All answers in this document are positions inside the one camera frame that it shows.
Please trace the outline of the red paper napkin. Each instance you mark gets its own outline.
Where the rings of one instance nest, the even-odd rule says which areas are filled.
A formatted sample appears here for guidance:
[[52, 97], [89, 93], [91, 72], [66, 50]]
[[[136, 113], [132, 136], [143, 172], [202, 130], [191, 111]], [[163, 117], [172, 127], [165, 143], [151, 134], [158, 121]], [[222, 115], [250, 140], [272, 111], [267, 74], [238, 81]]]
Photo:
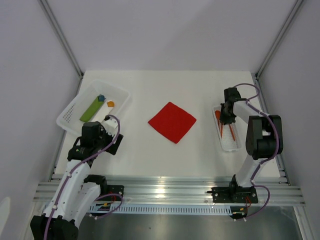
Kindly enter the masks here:
[[169, 141], [178, 144], [197, 119], [184, 109], [168, 102], [148, 124]]

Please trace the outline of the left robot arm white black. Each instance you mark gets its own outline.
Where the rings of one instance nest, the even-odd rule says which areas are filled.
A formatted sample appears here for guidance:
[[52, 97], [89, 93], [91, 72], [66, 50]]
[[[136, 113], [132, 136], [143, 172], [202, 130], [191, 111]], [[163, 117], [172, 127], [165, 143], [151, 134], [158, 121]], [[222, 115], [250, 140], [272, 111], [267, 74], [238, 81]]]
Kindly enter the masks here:
[[67, 165], [57, 190], [41, 215], [30, 221], [36, 240], [76, 240], [91, 205], [103, 199], [122, 203], [122, 193], [111, 192], [103, 175], [91, 174], [94, 160], [103, 152], [115, 155], [123, 139], [120, 120], [107, 115], [102, 122], [85, 122], [68, 152]]

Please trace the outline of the orange plastic spoon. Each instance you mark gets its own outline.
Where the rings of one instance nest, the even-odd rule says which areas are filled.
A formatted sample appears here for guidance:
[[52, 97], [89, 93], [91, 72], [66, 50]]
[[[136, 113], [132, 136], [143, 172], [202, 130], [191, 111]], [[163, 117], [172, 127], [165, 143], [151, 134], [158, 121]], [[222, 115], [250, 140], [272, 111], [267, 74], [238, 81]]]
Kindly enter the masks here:
[[215, 114], [215, 117], [216, 117], [216, 120], [217, 120], [218, 127], [220, 128], [220, 114], [221, 113], [220, 113], [219, 110], [215, 110], [214, 114]]

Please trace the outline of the orange plastic fork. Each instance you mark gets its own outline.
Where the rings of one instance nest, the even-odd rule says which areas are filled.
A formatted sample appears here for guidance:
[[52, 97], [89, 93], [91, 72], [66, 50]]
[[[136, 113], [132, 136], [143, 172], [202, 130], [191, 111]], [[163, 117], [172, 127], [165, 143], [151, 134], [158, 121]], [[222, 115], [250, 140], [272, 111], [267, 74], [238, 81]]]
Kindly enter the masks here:
[[235, 132], [234, 132], [233, 127], [232, 127], [231, 124], [229, 125], [229, 130], [230, 130], [230, 133], [231, 133], [231, 135], [232, 135], [233, 141], [236, 142], [236, 135], [235, 135]]

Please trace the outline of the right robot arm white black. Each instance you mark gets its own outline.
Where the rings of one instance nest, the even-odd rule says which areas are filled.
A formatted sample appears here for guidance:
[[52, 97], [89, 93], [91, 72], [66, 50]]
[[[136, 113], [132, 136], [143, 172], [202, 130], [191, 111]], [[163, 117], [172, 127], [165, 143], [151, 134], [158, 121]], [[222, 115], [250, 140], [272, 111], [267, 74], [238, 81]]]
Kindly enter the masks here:
[[220, 134], [224, 126], [231, 126], [236, 118], [247, 124], [245, 149], [247, 157], [240, 170], [229, 183], [228, 196], [234, 202], [246, 197], [254, 180], [266, 163], [283, 150], [282, 120], [279, 115], [269, 115], [250, 103], [251, 98], [241, 97], [237, 87], [224, 90], [224, 102], [220, 109]]

